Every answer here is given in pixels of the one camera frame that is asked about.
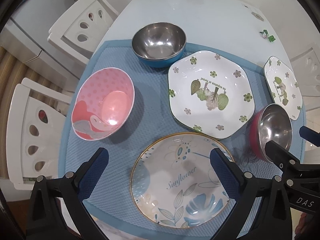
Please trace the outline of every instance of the gold rim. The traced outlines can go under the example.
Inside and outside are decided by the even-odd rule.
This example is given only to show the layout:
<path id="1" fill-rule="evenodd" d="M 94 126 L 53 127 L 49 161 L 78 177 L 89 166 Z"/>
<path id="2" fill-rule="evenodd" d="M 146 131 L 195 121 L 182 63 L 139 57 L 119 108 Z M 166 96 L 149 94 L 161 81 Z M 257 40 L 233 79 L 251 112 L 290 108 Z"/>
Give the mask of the gold rim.
<path id="1" fill-rule="evenodd" d="M 141 209 L 138 207 L 137 203 L 135 202 L 134 200 L 134 196 L 133 196 L 133 193 L 132 193 L 132 176 L 133 176 L 133 172 L 134 172 L 134 169 L 136 168 L 137 164 L 138 164 L 138 161 L 140 160 L 141 156 L 143 156 L 145 154 L 145 152 L 147 150 L 149 150 L 153 145 L 157 144 L 158 142 L 162 141 L 162 140 L 165 140 L 169 137 L 172 137 L 172 136 L 175 136 L 175 135 L 182 135 L 182 134 L 193 134 L 193 135 L 199 135 L 199 136 L 204 136 L 204 137 L 207 137 L 213 141 L 215 141 L 219 146 L 221 146 L 222 148 L 224 148 L 226 150 L 226 152 L 228 153 L 228 155 L 230 156 L 230 158 L 232 159 L 233 162 L 235 162 L 235 160 L 233 159 L 233 156 L 231 155 L 231 153 L 229 152 L 229 150 L 222 144 L 220 143 L 219 141 L 217 141 L 215 138 L 209 136 L 209 135 L 206 135 L 206 134 L 201 134 L 201 133 L 198 133 L 198 132 L 178 132 L 178 133 L 172 133 L 172 134 L 169 134 L 169 135 L 166 135 L 164 137 L 161 137 L 160 139 L 154 141 L 153 143 L 151 143 L 140 155 L 139 157 L 137 158 L 137 160 L 135 161 L 134 165 L 133 165 L 133 168 L 132 168 L 132 171 L 131 171 L 131 175 L 130 175 L 130 193 L 131 193 L 131 197 L 132 197 L 132 200 L 134 202 L 134 204 L 136 205 L 137 209 L 140 211 L 141 214 L 143 214 L 147 219 L 149 219 L 150 221 L 152 221 L 153 223 L 156 223 L 154 222 L 153 220 L 151 220 L 149 217 L 147 217 L 142 211 Z M 227 202 L 227 204 L 223 207 L 223 209 L 220 210 L 220 212 L 218 214 L 220 214 L 225 208 L 226 206 L 229 204 L 230 202 L 230 198 L 229 198 L 229 201 Z"/>

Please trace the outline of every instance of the round plate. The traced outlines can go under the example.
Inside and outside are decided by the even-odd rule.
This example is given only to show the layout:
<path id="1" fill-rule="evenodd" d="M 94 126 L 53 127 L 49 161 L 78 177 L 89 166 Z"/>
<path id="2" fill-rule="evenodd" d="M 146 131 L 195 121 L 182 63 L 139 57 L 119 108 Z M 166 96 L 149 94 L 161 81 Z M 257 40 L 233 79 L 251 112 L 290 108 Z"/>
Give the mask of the round plate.
<path id="1" fill-rule="evenodd" d="M 271 57 L 264 65 L 273 101 L 282 106 L 292 120 L 297 120 L 302 109 L 302 95 L 293 71 L 277 57 Z"/>
<path id="2" fill-rule="evenodd" d="M 150 220 L 172 228 L 203 224 L 227 205 L 229 198 L 210 164 L 219 142 L 198 133 L 168 135 L 151 144 L 131 173 L 131 193 Z"/>
<path id="3" fill-rule="evenodd" d="M 252 91 L 243 68 L 211 51 L 198 51 L 175 62 L 168 80 L 173 116 L 211 137 L 231 136 L 254 113 Z"/>

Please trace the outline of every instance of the white chair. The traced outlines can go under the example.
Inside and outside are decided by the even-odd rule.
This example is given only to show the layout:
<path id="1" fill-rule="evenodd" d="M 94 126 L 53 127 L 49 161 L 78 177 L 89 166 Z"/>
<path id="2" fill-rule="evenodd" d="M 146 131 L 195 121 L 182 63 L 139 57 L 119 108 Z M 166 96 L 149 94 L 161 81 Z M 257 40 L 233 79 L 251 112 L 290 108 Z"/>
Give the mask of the white chair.
<path id="1" fill-rule="evenodd" d="M 106 0 L 78 0 L 50 28 L 48 42 L 86 66 L 118 15 Z"/>
<path id="2" fill-rule="evenodd" d="M 65 122 L 65 116 L 30 97 L 31 90 L 66 104 L 71 102 L 71 97 L 28 78 L 15 87 L 8 115 L 6 156 L 9 179 L 16 189 L 21 190 L 32 190 L 39 175 L 57 177 L 60 138 Z M 39 112 L 43 116 L 45 113 L 46 118 L 39 116 Z"/>
<path id="3" fill-rule="evenodd" d="M 320 108 L 320 49 L 310 44 L 308 49 L 290 60 L 302 96 L 309 97 L 306 111 Z"/>

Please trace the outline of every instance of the table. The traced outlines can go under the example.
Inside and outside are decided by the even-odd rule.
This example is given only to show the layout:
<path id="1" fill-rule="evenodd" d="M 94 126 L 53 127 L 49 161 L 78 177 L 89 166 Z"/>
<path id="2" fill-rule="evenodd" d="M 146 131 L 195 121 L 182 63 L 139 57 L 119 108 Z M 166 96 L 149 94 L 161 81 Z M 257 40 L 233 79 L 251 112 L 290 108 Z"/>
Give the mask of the table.
<path id="1" fill-rule="evenodd" d="M 251 12 L 258 13 L 264 21 Z M 170 22 L 181 27 L 187 42 L 220 49 L 263 67 L 270 56 L 291 67 L 276 32 L 263 13 L 238 0 L 132 0 L 102 38 L 132 39 L 145 25 Z M 263 39 L 268 30 L 276 40 Z"/>

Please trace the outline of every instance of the pink bowl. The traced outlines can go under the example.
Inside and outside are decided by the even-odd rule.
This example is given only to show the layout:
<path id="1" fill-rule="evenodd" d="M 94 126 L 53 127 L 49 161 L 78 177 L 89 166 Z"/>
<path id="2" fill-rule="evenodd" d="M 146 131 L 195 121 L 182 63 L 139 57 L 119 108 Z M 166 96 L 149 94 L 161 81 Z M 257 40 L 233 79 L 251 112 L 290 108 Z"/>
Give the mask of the pink bowl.
<path id="1" fill-rule="evenodd" d="M 81 86 L 72 111 L 72 128 L 81 139 L 96 141 L 118 131 L 134 103 L 134 86 L 119 68 L 104 68 Z"/>

